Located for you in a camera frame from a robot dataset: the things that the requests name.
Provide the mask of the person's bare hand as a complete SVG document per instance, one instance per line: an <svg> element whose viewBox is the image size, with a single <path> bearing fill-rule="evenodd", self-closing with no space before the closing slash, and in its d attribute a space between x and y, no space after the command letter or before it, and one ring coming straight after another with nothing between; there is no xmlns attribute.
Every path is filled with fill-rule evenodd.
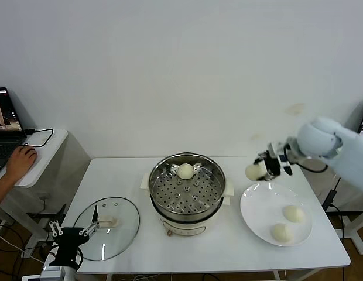
<svg viewBox="0 0 363 281"><path fill-rule="evenodd" d="M7 178L16 183L29 171L36 159L37 151L33 146L18 146L7 161Z"/></svg>

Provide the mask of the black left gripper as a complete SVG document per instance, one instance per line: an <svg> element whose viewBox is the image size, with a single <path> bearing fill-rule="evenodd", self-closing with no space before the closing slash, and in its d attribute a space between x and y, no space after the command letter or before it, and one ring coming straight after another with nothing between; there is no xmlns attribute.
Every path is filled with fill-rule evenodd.
<svg viewBox="0 0 363 281"><path fill-rule="evenodd" d="M61 228L65 209L66 204L63 204L62 208L49 221L49 227L55 237L54 242L57 248L56 257L49 263L49 266L80 266L82 259L80 259L79 264L76 262L77 255L83 255L80 246L87 243L89 235L99 229L97 205L94 207L91 224L85 228Z"/></svg>

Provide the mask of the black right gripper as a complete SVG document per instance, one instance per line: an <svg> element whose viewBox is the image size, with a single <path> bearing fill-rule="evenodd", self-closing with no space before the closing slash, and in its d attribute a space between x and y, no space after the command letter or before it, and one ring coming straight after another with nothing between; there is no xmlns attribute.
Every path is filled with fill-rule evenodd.
<svg viewBox="0 0 363 281"><path fill-rule="evenodd" d="M255 164L265 161L268 173L263 181L272 181L282 172L293 175L292 166L298 163L299 146L295 137L288 137L285 142L271 142L267 150L258 154Z"/></svg>

